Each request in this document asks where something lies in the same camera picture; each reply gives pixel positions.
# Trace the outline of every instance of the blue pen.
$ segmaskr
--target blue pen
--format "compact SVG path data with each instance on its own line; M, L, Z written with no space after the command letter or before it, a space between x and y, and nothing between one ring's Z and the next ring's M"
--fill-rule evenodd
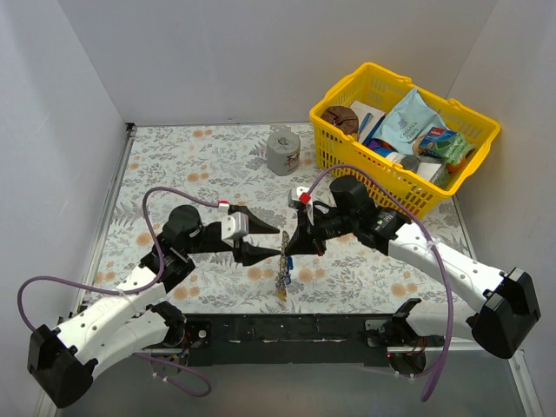
M371 117L370 113L367 113L367 115L363 118L363 122L361 122L361 124L359 125L359 131L357 132L357 136L359 137L359 135L361 134L361 132L365 129L365 126L367 126L368 123L368 119Z

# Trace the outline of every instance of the green snack bag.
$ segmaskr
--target green snack bag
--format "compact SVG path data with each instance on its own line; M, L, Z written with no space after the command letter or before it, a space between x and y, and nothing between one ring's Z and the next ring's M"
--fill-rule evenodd
M475 147L464 135L453 130L432 128L417 139L414 152L441 159L450 165L458 165Z

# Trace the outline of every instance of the floral tablecloth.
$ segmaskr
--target floral tablecloth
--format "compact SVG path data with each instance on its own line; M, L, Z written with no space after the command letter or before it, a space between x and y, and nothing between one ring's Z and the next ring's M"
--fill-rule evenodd
M267 168L265 143L271 132L291 129L301 138L300 167L279 177ZM174 187L215 202L246 204L262 220L295 230L287 192L309 186L319 174L313 129L308 124L139 128L109 226L95 285L113 288L150 250L141 212L142 195L155 185ZM331 202L325 179L315 196ZM152 195L149 211L160 231L170 211L187 204L177 195ZM219 220L215 209L199 208L203 222ZM467 244L452 201L426 217L433 235L466 254ZM279 248L281 235L248 239ZM443 302L443 286L408 265L360 245L352 235L328 242L323 257L296 256L288 298L275 292L279 258L244 268L231 254L192 255L196 270L169 299L184 313L391 313L408 297ZM94 300L98 295L91 295Z

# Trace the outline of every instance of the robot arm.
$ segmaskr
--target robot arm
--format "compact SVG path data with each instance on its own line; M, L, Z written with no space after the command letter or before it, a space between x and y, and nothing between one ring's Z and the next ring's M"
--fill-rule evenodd
M307 189L290 191L298 226L286 255L323 255L326 240L353 233L363 245L416 267L442 282L436 258L416 224L391 208L376 207L365 185L345 175L330 184L336 207L311 202ZM485 350L508 359L540 318L533 281L524 271L505 274L478 263L443 243L435 243L452 290L467 305L454 310L456 337L477 341ZM411 299L372 336L384 343L410 344L418 336L444 334L445 306Z
M253 265L280 251L243 241L249 232L278 233L246 207L219 205L221 222L202 225L193 206L175 208L157 236L162 247L164 274L154 286L126 295L156 278L159 259L155 248L116 287L120 295L102 299L59 324L37 328L30 337L27 368L39 385L63 408L81 398L105 369L147 346L173 347L185 340L186 319L167 301L159 302L194 269L188 254L232 252L236 262Z

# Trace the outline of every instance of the gray floor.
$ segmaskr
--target gray floor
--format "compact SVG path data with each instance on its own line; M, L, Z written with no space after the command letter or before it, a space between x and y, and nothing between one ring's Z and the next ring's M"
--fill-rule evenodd
M129 358L102 374L57 417L70 416L493 416L526 415L507 361L481 351L453 351L429 402L424 379L370 374L357 365L243 365L200 368L213 393L192 398ZM188 375L178 377L202 389Z

